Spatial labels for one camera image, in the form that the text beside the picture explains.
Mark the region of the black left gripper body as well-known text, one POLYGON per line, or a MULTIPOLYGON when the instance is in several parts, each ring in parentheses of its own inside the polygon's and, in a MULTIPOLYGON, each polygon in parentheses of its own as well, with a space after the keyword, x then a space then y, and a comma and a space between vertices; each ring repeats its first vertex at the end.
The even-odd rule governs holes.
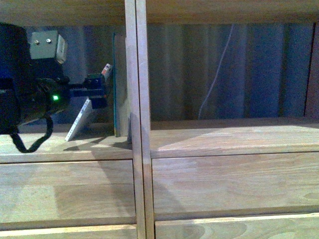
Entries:
POLYGON ((70 103, 69 78, 53 58, 28 59, 14 83, 21 122, 59 113, 70 103))

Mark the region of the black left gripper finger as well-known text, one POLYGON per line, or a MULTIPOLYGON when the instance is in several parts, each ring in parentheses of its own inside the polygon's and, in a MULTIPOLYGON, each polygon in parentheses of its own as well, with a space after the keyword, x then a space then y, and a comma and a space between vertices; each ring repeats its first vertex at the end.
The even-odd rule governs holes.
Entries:
POLYGON ((71 97, 88 97, 93 109, 103 109, 108 106, 105 76, 89 74, 83 83, 71 84, 71 97))

